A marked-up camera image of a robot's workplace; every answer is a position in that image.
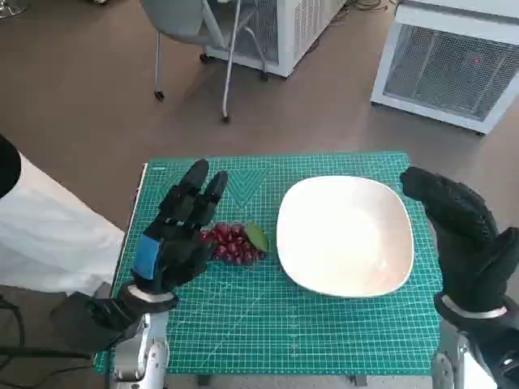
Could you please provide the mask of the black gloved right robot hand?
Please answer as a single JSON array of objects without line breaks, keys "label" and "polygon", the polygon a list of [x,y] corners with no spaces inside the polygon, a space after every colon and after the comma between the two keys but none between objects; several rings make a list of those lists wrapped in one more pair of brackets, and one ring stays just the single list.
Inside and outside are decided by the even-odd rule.
[{"label": "black gloved right robot hand", "polygon": [[518,228],[500,232],[483,197],[462,182],[417,167],[400,179],[435,230],[443,295],[474,314],[503,308],[518,265]]}]

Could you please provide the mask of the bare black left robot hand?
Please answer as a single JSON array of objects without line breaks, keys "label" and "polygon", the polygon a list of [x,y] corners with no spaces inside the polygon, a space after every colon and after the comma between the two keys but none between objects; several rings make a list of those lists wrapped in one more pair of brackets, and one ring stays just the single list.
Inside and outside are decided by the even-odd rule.
[{"label": "bare black left robot hand", "polygon": [[154,221],[141,234],[131,270],[138,289],[162,294],[202,273],[214,245],[201,229],[214,217],[228,181],[220,171],[205,185],[209,164],[197,160],[162,199]]}]

